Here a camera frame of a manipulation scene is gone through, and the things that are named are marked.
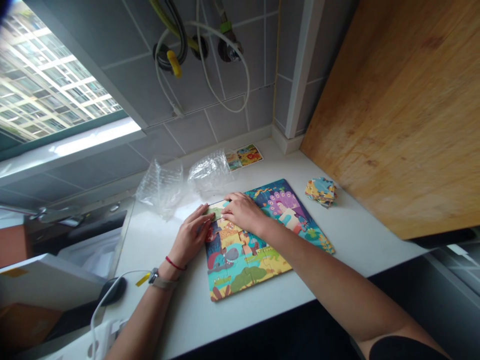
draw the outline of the smartwatch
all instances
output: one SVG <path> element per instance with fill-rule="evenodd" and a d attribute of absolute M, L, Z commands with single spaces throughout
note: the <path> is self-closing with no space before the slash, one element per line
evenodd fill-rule
<path fill-rule="evenodd" d="M 160 289 L 166 289 L 166 290 L 175 289 L 177 287 L 177 285 L 179 284 L 178 280 L 177 281 L 165 280 L 164 278 L 159 276 L 158 271 L 159 271 L 159 268 L 154 267 L 150 273 L 150 277 L 148 278 L 148 283 L 151 286 L 154 286 Z"/>

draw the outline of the jigsaw puzzle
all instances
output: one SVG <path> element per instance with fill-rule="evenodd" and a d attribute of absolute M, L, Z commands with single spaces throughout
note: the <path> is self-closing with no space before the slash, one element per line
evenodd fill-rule
<path fill-rule="evenodd" d="M 335 252 L 285 179 L 247 191 L 269 217 L 329 254 Z M 215 212 L 205 240 L 208 283 L 213 302 L 292 269 L 271 246 L 218 215 L 228 201 L 210 205 Z"/>

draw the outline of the hand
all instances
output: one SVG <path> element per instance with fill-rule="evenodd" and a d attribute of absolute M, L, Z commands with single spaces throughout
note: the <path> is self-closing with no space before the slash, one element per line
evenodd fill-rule
<path fill-rule="evenodd" d="M 197 207 L 180 226 L 170 254 L 168 254 L 168 257 L 175 265 L 184 268 L 199 252 L 202 244 L 205 242 L 209 226 L 212 223 L 211 219 L 215 215 L 214 213 L 202 215 L 208 207 L 208 204 Z"/>
<path fill-rule="evenodd" d="M 269 217 L 247 195 L 241 192 L 231 192 L 224 198 L 230 203 L 221 211 L 222 217 L 245 231 L 260 237 L 266 228 Z"/>

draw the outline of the plastic bag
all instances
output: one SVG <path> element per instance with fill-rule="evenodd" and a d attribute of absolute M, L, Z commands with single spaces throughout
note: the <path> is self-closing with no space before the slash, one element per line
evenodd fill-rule
<path fill-rule="evenodd" d="M 197 161 L 188 174 L 191 189 L 199 194 L 220 191 L 234 180 L 225 150 L 218 149 Z"/>
<path fill-rule="evenodd" d="M 167 220 L 175 212 L 182 195 L 184 167 L 176 158 L 154 158 L 138 186 L 135 197 L 150 205 L 161 218 Z"/>

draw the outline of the black computer mouse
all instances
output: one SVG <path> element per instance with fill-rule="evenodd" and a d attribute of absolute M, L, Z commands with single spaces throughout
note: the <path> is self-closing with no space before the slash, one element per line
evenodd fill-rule
<path fill-rule="evenodd" d="M 108 280 L 103 287 L 101 288 L 100 295 L 98 296 L 98 301 L 100 302 L 107 291 L 112 287 L 114 284 L 115 280 L 117 280 L 117 277 L 114 277 L 113 279 Z M 107 306 L 110 304 L 115 303 L 118 301 L 122 295 L 125 292 L 125 289 L 127 288 L 127 280 L 125 278 L 121 278 L 116 284 L 115 288 L 108 294 L 108 296 L 103 300 L 103 303 L 101 304 L 102 306 Z"/>

